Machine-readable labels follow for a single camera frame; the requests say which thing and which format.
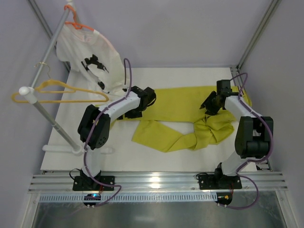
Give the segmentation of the yellow-green trousers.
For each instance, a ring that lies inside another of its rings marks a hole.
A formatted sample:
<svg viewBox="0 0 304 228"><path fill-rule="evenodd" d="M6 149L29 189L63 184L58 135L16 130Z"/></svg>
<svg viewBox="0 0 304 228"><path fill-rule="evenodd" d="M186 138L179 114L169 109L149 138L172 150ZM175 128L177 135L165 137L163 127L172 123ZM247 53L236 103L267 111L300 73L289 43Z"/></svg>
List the yellow-green trousers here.
<svg viewBox="0 0 304 228"><path fill-rule="evenodd" d="M111 125L107 144L133 142L163 153L220 144L235 131L238 119L227 110L210 115L200 107L215 90L211 85L156 89L156 101L142 117Z"/></svg>

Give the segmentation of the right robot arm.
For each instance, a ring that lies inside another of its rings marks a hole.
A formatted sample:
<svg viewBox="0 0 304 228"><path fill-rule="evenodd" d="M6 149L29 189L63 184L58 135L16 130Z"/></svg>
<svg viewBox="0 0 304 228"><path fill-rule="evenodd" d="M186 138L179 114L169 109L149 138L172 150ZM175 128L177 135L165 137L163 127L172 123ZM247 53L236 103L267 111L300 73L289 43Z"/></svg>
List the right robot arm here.
<svg viewBox="0 0 304 228"><path fill-rule="evenodd" d="M238 121L234 152L221 162L213 174L197 175L200 190L241 189L239 171L251 162L260 162L273 150L274 121L269 116L256 113L237 92L230 80L217 81L216 91L202 103L207 114L217 115L227 110Z"/></svg>

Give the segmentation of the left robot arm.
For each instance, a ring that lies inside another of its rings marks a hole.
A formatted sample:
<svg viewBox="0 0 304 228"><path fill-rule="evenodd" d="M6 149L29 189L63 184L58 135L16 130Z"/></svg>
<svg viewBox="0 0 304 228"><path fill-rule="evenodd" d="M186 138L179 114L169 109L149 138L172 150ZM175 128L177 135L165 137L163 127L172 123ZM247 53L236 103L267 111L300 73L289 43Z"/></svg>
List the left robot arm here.
<svg viewBox="0 0 304 228"><path fill-rule="evenodd" d="M122 98L101 107L89 105L78 127L80 140L84 143L84 165L73 178L73 191L113 191L114 176L101 174L101 151L110 134L111 124L123 118L142 117L143 111L156 101L155 91L147 87L129 88Z"/></svg>

